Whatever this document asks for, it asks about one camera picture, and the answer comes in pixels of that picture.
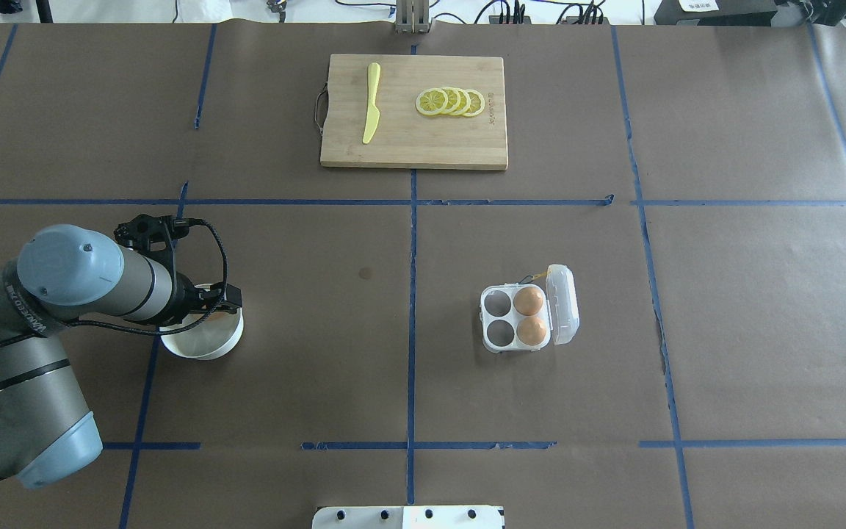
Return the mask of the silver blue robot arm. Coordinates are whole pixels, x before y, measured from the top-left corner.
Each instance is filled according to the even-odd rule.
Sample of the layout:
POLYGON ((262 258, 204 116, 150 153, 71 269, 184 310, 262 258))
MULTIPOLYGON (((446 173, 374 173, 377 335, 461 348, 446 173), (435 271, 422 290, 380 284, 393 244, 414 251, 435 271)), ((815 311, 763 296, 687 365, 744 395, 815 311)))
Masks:
POLYGON ((138 215, 111 237, 71 224, 38 231, 0 268, 0 481, 44 488, 103 452, 62 332, 187 334, 241 311, 228 271, 220 235, 197 218, 138 215))

